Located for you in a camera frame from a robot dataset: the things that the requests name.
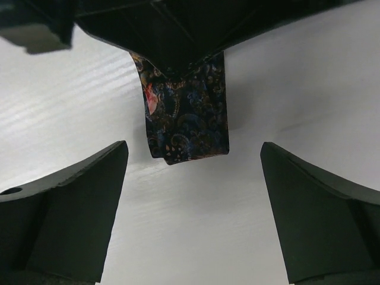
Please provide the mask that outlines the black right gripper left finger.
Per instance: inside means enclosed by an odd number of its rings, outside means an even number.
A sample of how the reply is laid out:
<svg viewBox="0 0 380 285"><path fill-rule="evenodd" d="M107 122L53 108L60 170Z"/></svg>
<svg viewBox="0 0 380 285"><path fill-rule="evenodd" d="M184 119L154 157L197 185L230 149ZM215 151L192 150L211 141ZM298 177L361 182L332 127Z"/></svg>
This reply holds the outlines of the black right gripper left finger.
<svg viewBox="0 0 380 285"><path fill-rule="evenodd" d="M102 279L128 162L117 141L1 193L2 284L96 284Z"/></svg>

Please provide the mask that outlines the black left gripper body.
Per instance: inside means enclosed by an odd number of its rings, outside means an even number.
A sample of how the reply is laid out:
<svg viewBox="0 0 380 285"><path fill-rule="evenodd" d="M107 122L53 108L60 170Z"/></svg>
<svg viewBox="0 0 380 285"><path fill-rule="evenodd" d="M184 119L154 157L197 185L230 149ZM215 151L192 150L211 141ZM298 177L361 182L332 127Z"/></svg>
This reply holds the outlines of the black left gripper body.
<svg viewBox="0 0 380 285"><path fill-rule="evenodd" d="M37 55L72 47L74 1L1 1L1 37Z"/></svg>

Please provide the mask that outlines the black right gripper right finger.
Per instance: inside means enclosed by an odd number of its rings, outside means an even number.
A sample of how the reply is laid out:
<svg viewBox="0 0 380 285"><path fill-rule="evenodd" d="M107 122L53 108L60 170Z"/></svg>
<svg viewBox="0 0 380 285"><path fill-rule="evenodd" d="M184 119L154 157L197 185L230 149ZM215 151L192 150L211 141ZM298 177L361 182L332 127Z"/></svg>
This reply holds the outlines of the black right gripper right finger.
<svg viewBox="0 0 380 285"><path fill-rule="evenodd" d="M260 152L290 284L379 283L379 192L265 142Z"/></svg>

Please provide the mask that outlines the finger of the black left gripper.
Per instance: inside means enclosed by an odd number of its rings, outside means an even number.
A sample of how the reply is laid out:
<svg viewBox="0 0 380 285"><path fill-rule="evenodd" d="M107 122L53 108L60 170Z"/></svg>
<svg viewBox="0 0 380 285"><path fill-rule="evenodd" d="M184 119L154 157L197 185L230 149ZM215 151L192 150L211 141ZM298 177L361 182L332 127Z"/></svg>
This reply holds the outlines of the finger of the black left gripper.
<svg viewBox="0 0 380 285"><path fill-rule="evenodd" d="M192 40L177 76L188 75L217 53L277 27L350 1L176 1Z"/></svg>
<svg viewBox="0 0 380 285"><path fill-rule="evenodd" d="M164 1L79 1L75 20L91 37L148 60L168 77L190 73L190 40Z"/></svg>

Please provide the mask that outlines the dark floral paisley tie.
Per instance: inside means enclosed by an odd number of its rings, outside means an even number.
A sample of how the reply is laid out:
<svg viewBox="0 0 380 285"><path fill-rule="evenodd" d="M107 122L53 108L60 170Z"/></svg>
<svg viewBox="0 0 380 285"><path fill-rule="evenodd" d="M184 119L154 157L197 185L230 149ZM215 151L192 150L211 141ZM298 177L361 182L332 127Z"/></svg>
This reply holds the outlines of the dark floral paisley tie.
<svg viewBox="0 0 380 285"><path fill-rule="evenodd" d="M131 55L141 81L147 144L168 165L229 153L224 53L183 78Z"/></svg>

